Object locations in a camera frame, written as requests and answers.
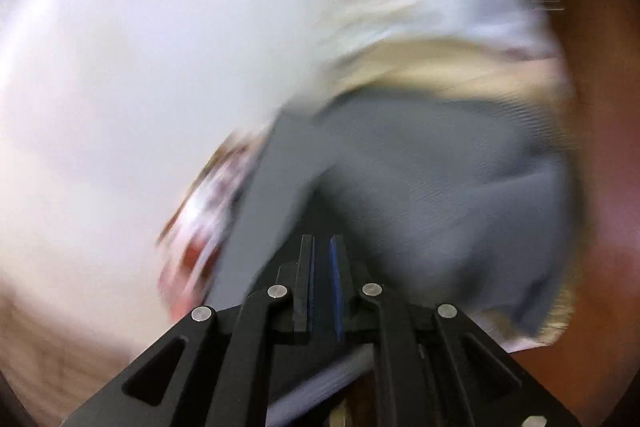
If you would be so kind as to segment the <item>grey textured mattress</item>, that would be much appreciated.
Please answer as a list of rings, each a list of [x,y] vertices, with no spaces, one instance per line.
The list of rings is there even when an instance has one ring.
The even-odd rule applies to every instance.
[[[559,294],[580,227],[572,166],[544,116],[366,88],[274,123],[206,301],[220,318],[211,426],[311,425],[373,374],[382,426],[571,426],[474,322],[526,335]],[[293,331],[300,239],[314,236],[309,331]],[[352,323],[334,329],[330,239]]]

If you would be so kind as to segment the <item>white patterned bedsheet pile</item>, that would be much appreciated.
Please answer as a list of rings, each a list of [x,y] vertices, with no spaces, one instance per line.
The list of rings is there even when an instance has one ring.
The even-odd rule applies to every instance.
[[[541,0],[314,0],[328,101],[375,86],[557,109],[561,52]]]

